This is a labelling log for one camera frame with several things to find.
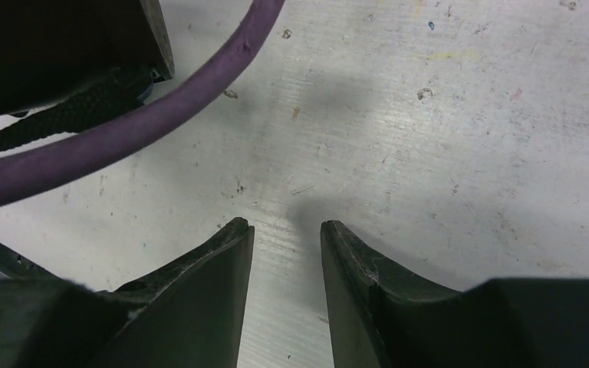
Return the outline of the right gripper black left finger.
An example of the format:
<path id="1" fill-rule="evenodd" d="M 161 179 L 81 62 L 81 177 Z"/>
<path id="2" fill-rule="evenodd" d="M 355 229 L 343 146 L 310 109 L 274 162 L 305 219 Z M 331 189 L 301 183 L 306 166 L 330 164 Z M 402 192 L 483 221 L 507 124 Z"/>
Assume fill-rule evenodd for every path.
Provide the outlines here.
<path id="1" fill-rule="evenodd" d="M 234 367 L 255 230 L 209 240 L 113 291 L 0 279 L 0 367 Z"/>

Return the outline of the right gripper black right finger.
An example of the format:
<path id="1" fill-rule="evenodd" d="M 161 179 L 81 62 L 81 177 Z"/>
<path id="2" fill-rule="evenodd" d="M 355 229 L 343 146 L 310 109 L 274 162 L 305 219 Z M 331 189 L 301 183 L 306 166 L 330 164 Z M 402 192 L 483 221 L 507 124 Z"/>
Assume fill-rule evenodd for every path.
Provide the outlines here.
<path id="1" fill-rule="evenodd" d="M 455 291 L 321 225 L 337 367 L 589 367 L 589 278 L 493 278 Z"/>

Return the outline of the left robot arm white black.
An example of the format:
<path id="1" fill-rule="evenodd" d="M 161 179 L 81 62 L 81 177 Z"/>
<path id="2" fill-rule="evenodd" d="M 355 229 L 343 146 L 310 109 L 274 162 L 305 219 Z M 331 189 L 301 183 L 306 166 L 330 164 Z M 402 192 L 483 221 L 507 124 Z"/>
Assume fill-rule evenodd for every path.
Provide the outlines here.
<path id="1" fill-rule="evenodd" d="M 107 123 L 174 74 L 157 1 L 0 1 L 0 152 Z"/>

